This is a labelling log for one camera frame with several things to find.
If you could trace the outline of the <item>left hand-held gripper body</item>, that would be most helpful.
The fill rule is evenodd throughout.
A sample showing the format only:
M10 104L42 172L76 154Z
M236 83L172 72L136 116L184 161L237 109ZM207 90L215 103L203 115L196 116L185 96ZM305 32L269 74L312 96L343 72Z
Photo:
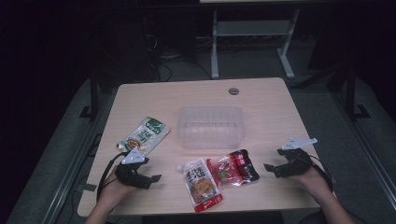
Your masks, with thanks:
M137 183L147 183L144 181L144 175L140 175L137 170L149 159L137 147L130 152L125 152L124 155L125 158L120 162L115 172L121 184L135 187Z

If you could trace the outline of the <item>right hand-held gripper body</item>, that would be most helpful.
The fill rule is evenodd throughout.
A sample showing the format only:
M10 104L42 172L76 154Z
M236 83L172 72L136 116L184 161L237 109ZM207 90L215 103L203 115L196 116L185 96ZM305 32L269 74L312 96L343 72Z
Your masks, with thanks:
M290 138L277 153L287 159L288 169L285 173L293 175L304 174L311 166L312 161L307 152L302 147L313 145L318 140L316 138Z

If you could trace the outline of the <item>red black snack packet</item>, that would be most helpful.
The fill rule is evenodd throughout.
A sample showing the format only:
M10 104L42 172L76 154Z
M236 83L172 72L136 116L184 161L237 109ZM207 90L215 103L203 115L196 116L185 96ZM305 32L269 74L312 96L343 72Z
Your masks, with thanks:
M207 159L206 164L219 188L239 187L260 178L246 149L236 150L218 160Z

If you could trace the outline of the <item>white red spouted snack packet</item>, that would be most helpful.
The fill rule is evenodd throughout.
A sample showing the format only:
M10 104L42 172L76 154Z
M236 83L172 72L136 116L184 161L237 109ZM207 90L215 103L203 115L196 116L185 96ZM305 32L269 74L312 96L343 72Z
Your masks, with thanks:
M223 200L206 161L202 158L188 161L177 166L177 171L184 175L185 186L196 213L203 212Z

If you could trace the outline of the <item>clear plastic container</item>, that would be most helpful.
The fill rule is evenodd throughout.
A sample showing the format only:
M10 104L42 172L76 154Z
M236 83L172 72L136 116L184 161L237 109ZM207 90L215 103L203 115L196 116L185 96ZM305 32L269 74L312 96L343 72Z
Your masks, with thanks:
M245 136L243 109L237 105L188 105L178 112L177 137L184 148L234 149Z

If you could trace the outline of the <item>person's left hand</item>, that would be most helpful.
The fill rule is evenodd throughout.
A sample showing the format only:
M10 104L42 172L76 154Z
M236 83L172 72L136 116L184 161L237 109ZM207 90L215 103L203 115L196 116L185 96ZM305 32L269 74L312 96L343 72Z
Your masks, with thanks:
M107 177L98 204L108 211L113 210L135 187L125 186L117 179L115 169Z

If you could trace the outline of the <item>person's right hand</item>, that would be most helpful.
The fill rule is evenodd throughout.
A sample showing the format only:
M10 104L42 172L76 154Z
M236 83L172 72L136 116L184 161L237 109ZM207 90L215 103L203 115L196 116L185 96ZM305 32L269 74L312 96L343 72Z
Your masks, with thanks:
M290 180L297 182L317 203L322 203L332 196L327 182L314 168L302 175L294 175Z

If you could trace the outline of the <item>green snack packet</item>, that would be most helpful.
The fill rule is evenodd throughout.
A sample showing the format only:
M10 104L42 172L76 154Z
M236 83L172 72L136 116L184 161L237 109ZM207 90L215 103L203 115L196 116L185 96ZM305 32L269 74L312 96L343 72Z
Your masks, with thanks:
M139 126L116 144L121 152L130 152L135 147L147 156L165 138L171 129L161 121L145 117Z

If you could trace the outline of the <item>black metal stand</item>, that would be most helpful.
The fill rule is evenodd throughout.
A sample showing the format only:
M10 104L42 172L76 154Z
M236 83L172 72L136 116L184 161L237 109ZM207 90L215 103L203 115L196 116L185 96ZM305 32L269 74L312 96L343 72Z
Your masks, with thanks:
M364 105L355 104L356 76L353 67L350 67L346 76L346 113L350 119L369 119L371 116Z
M98 114L98 83L96 80L95 71L92 70L90 73L90 102L89 106L84 106L80 117L81 118L89 118L90 120L94 120L96 115Z

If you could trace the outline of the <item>white metal desk frame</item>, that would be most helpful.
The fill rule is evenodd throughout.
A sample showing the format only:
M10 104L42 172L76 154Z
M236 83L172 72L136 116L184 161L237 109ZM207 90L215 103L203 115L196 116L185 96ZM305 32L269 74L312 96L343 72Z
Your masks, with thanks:
M293 79L294 73L287 57L290 41L300 15L300 9L294 8L287 20L275 19L223 19L219 10L212 13L212 43L211 43L211 77L219 78L218 40L220 37L240 36L280 36L284 42L276 52L287 78Z

